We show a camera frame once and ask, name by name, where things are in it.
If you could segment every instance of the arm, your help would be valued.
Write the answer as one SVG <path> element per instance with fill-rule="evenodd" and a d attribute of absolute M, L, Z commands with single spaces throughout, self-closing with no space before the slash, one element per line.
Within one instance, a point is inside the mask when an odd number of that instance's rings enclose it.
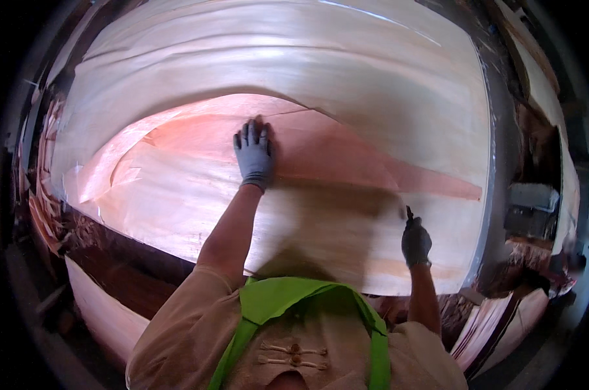
<path fill-rule="evenodd" d="M 408 320 L 421 323 L 431 332 L 440 335 L 440 310 L 431 277 L 431 262 L 428 258 L 431 245 L 429 233 L 422 227 L 422 219 L 414 218 L 408 207 L 408 222 L 401 243 L 412 278 Z"/>
<path fill-rule="evenodd" d="M 206 239 L 197 265 L 209 265 L 235 286 L 244 281 L 244 261 L 251 246 L 253 220 L 259 200 L 273 178 L 273 150 L 268 125 L 249 121 L 234 135 L 234 151 L 243 183 Z"/>
<path fill-rule="evenodd" d="M 421 323 L 431 332 L 441 335 L 440 309 L 433 287 L 431 270 L 428 265 L 416 264 L 410 271 L 412 294 L 409 301 L 408 321 Z"/>
<path fill-rule="evenodd" d="M 261 197 L 262 190 L 256 185 L 240 187 L 201 247 L 197 265 L 210 265 L 235 286 L 243 284 L 244 260 L 251 246 L 253 219 Z"/>

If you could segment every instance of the person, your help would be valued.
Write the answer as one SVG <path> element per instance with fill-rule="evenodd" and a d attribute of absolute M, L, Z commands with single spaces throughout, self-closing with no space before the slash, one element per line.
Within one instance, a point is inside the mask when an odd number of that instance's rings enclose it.
<path fill-rule="evenodd" d="M 130 389 L 467 389 L 440 340 L 431 238 L 409 218 L 408 322 L 392 332 L 348 285 L 243 276 L 256 208 L 271 183 L 269 125 L 234 135 L 243 177 L 193 272 L 153 317 L 127 363 Z"/>

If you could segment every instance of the gray glove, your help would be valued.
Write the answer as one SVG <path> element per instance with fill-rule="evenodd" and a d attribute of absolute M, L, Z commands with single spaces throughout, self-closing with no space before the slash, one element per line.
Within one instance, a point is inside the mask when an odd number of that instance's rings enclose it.
<path fill-rule="evenodd" d="M 403 232 L 401 248 L 403 255 L 408 262 L 408 267 L 412 268 L 416 264 L 431 265 L 429 251 L 431 250 L 431 237 L 429 232 L 422 227 L 422 218 L 414 218 L 411 209 L 408 206 L 408 223 Z"/>
<path fill-rule="evenodd" d="M 243 176 L 240 186 L 254 184 L 264 192 L 273 181 L 275 159 L 273 146 L 268 139 L 269 125 L 264 124 L 262 129 L 257 127 L 260 127 L 259 124 L 252 119 L 234 134 L 234 151 Z"/>

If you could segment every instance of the wooden board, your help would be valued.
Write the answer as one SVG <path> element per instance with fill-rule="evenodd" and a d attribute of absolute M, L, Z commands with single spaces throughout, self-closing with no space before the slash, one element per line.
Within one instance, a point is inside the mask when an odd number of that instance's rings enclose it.
<path fill-rule="evenodd" d="M 149 320 L 104 292 L 69 257 L 65 256 L 64 260 L 73 296 L 88 330 L 114 363 L 125 367 Z"/>
<path fill-rule="evenodd" d="M 67 256 L 106 294 L 146 319 L 153 318 L 176 289 L 97 247 L 75 249 Z"/>
<path fill-rule="evenodd" d="M 476 201 L 290 178 L 261 202 L 248 269 L 259 271 L 288 254 L 289 261 L 320 265 L 364 292 L 408 294 L 399 241 L 402 210 L 409 204 L 434 236 L 438 292 L 459 290 L 474 258 L 487 196 L 488 98 L 468 35 L 412 1 L 169 0 L 128 12 L 101 32 L 76 68 L 56 140 L 55 188 L 70 195 L 68 172 L 87 167 L 132 123 L 239 93 L 313 109 L 376 152 L 483 189 Z M 196 260 L 235 193 L 237 168 L 223 159 L 162 159 L 145 143 L 136 147 L 142 148 L 140 172 L 127 165 L 129 174 L 118 183 L 130 184 L 113 186 L 97 199 L 123 220 L 106 219 L 105 208 L 91 201 L 70 203 L 128 237 Z M 164 166 L 167 175 L 161 174 Z M 189 182 L 189 175 L 200 180 Z M 133 196 L 139 187 L 141 195 Z M 180 202 L 181 193 L 190 195 Z M 177 200 L 164 205 L 167 196 Z M 172 235 L 173 228 L 180 230 Z"/>
<path fill-rule="evenodd" d="M 520 17 L 517 16 L 507 4 L 502 0 L 494 0 L 494 3 L 498 6 L 501 11 L 501 22 L 502 26 L 511 33 L 514 38 L 517 39 L 527 49 L 530 55 L 533 57 L 535 62 L 539 65 L 543 74 L 548 79 L 550 86 L 554 90 L 555 94 L 559 94 L 559 83 L 556 79 L 555 71 L 546 57 L 546 53 L 540 47 L 537 40 L 530 33 L 529 29 L 524 25 Z"/>
<path fill-rule="evenodd" d="M 556 227 L 556 237 L 552 253 L 559 254 L 567 247 L 571 250 L 576 241 L 576 229 L 579 217 L 580 185 L 574 163 L 571 160 L 567 142 L 564 113 L 556 93 L 533 57 L 524 46 L 512 37 L 520 61 L 528 76 L 529 104 L 542 112 L 546 119 L 556 126 L 561 142 L 561 198 L 560 211 Z"/>

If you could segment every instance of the wood scrap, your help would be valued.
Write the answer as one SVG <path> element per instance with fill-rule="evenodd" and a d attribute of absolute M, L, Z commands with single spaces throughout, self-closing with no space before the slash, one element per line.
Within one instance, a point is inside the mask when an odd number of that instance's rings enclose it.
<path fill-rule="evenodd" d="M 511 299 L 512 294 L 500 299 L 486 299 L 480 306 L 472 308 L 457 342 L 450 351 L 463 371 L 470 367 L 486 345 Z"/>
<path fill-rule="evenodd" d="M 509 356 L 533 330 L 543 316 L 548 302 L 548 296 L 540 288 L 523 297 L 492 353 L 474 376 L 481 375 Z"/>
<path fill-rule="evenodd" d="M 38 141 L 38 154 L 34 167 L 34 188 L 29 191 L 28 205 L 34 230 L 44 242 L 49 251 L 59 256 L 58 250 L 62 247 L 66 230 L 63 227 L 61 215 L 61 203 L 51 194 L 49 169 L 51 167 L 51 155 L 53 153 L 56 132 L 58 130 L 58 118 L 62 114 L 64 97 L 56 96 L 50 103 L 47 114 L 43 119 L 43 128 Z M 19 181 L 19 191 L 23 191 L 23 183 Z M 46 267 L 53 277 L 56 272 L 51 266 L 51 261 L 45 261 Z"/>
<path fill-rule="evenodd" d="M 531 329 L 532 329 L 532 326 L 537 322 L 537 320 L 543 315 L 543 310 L 545 310 L 545 306 L 548 304 L 548 296 L 546 295 L 546 293 L 543 292 L 542 289 L 535 289 L 534 287 L 532 287 L 530 285 L 526 285 L 526 284 L 520 285 L 519 287 L 517 287 L 509 295 L 510 299 L 509 299 L 508 305 L 505 307 L 504 312 L 499 317 L 497 324 L 495 324 L 493 332 L 491 332 L 489 338 L 482 345 L 482 347 L 478 351 L 478 354 L 474 357 L 474 359 L 470 363 L 470 366 L 464 370 L 466 378 L 468 378 L 468 379 L 473 378 L 479 372 L 479 370 L 481 370 L 481 368 L 484 367 L 486 360 L 493 354 L 496 346 L 500 343 L 500 341 L 504 337 L 505 331 L 509 327 L 509 324 L 514 320 L 514 318 L 517 314 L 518 307 L 520 306 L 522 300 L 528 296 L 530 296 L 531 298 L 530 298 L 530 300 L 527 301 L 527 304 L 523 307 L 524 308 L 527 307 L 528 310 L 535 310 L 536 311 L 536 313 L 535 313 L 536 316 L 532 316 L 532 315 L 529 316 L 527 313 L 525 313 L 525 316 L 527 317 L 527 319 L 528 318 L 531 319 L 531 322 L 532 322 L 530 324 Z M 518 317 L 516 319 L 515 323 L 517 323 L 519 325 L 519 323 L 521 323 L 521 321 L 522 321 L 522 316 Z M 507 355 L 504 355 L 504 354 L 506 352 L 510 353 L 513 350 L 513 349 L 511 349 L 509 351 L 509 346 L 513 345 L 515 342 L 517 342 L 519 345 L 519 342 L 522 339 L 524 339 L 524 336 L 525 336 L 525 334 L 523 335 L 522 332 L 523 331 L 522 331 L 521 326 L 516 327 L 514 325 L 514 327 L 512 328 L 512 332 L 506 338 L 506 342 L 504 344 L 502 344 L 501 349 L 499 350 L 499 352 L 496 355 L 494 355 L 494 358 L 492 361 L 495 361 L 496 359 L 499 359 L 499 358 L 500 358 L 500 360 L 505 358 Z"/>

